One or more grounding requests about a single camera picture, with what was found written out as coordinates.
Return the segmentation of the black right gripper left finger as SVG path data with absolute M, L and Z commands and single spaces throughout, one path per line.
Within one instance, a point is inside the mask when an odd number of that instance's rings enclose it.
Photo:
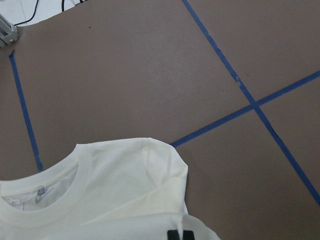
M 167 240 L 179 240 L 179 228 L 175 226 L 175 228 L 170 228 L 167 231 Z

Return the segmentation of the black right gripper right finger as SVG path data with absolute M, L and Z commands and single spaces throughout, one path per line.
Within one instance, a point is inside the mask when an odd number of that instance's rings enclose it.
M 195 233 L 193 227 L 189 224 L 183 225 L 182 231 L 182 239 L 183 240 L 195 240 Z

